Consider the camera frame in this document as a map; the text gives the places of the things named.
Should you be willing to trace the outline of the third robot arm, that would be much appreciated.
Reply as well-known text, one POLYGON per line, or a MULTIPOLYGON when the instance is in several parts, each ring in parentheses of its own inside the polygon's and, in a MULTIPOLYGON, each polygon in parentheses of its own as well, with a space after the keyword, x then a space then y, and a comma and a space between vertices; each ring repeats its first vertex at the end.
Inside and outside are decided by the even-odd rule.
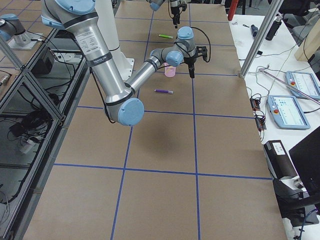
POLYGON ((27 32, 13 13, 0 16, 0 37, 14 50, 31 50, 38 41, 37 35, 27 32))

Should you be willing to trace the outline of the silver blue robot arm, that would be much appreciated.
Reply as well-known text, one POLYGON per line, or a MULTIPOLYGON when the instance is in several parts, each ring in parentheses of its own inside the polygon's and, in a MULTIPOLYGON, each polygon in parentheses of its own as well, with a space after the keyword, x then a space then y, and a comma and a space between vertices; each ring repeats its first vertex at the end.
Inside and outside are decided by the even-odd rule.
POLYGON ((193 29, 183 26, 177 31, 173 46, 156 48, 143 65, 126 81, 113 59, 100 27, 115 25, 112 7, 106 10, 96 0, 43 0, 41 18, 44 25, 72 33, 88 66, 105 92, 104 111, 110 122, 134 126, 141 121, 145 108, 134 95, 136 91, 162 66, 173 67, 186 63, 194 76, 196 45, 193 29))
MULTIPOLYGON (((157 11, 165 0, 147 0, 150 8, 153 11, 157 11)), ((181 12, 184 12, 187 9, 187 4, 190 2, 189 0, 168 0, 170 13, 172 15, 179 15, 181 12)))

